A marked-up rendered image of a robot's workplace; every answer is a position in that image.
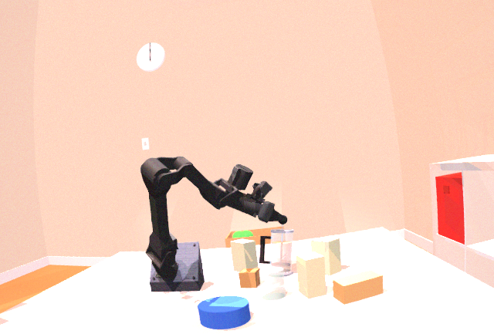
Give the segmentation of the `blue short cylinder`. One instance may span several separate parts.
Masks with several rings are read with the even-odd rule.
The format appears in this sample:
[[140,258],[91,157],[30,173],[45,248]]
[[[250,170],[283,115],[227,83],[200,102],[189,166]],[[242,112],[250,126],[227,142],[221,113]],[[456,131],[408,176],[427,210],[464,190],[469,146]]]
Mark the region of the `blue short cylinder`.
[[210,329],[231,329],[248,323],[249,300],[240,296],[219,296],[198,304],[200,323]]

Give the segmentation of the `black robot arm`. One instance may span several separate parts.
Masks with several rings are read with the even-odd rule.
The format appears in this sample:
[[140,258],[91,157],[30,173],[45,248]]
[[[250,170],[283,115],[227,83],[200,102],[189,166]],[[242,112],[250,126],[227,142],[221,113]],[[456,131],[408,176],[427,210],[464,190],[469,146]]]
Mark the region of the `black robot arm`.
[[[193,163],[179,156],[148,158],[141,164],[140,173],[149,193],[153,228],[145,254],[157,271],[156,277],[174,279],[178,271],[178,263],[175,261],[178,240],[169,232],[167,193],[171,185],[178,184],[186,177],[199,189],[203,199],[216,209],[220,210],[227,206],[237,210],[243,197],[240,191],[245,191],[254,172],[246,166],[236,164],[228,180],[221,177],[212,183],[194,167]],[[252,187],[254,191],[247,194],[262,203],[266,201],[264,197],[273,189],[266,181],[260,184],[254,183]]]

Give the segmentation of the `glass french press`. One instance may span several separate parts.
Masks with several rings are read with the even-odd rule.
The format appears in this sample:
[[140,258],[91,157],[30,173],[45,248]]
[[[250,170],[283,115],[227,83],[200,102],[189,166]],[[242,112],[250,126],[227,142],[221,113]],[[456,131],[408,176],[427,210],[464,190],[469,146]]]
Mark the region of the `glass french press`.
[[[290,275],[292,270],[293,229],[279,228],[270,230],[271,236],[260,236],[259,263],[284,268],[283,274]],[[270,261],[265,261],[265,241],[271,239]]]

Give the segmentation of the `beige rectangular block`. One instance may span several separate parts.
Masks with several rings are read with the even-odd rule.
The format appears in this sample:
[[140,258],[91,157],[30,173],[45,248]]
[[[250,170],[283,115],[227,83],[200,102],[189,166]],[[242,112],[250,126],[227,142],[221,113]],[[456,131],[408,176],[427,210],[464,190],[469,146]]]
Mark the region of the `beige rectangular block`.
[[254,240],[230,241],[234,271],[240,272],[246,268],[259,268]]
[[325,275],[341,272],[341,255],[339,238],[317,238],[310,240],[313,252],[324,256]]
[[326,294],[324,260],[313,251],[296,255],[298,289],[308,299]]

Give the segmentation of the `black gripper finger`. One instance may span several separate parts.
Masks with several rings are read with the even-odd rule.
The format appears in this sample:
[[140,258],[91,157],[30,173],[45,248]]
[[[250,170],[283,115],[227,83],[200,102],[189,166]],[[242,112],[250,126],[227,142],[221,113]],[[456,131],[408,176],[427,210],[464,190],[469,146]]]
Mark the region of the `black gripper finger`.
[[269,221],[286,221],[286,217],[273,208]]

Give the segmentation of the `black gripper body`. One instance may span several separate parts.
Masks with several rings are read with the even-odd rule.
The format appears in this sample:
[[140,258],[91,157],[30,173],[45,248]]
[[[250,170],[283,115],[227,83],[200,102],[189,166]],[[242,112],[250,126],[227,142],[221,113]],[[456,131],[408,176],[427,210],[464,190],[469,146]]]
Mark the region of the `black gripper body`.
[[267,223],[274,207],[275,204],[270,201],[265,201],[262,204],[251,195],[243,193],[242,201],[237,211],[249,214],[254,218],[258,215],[260,221]]

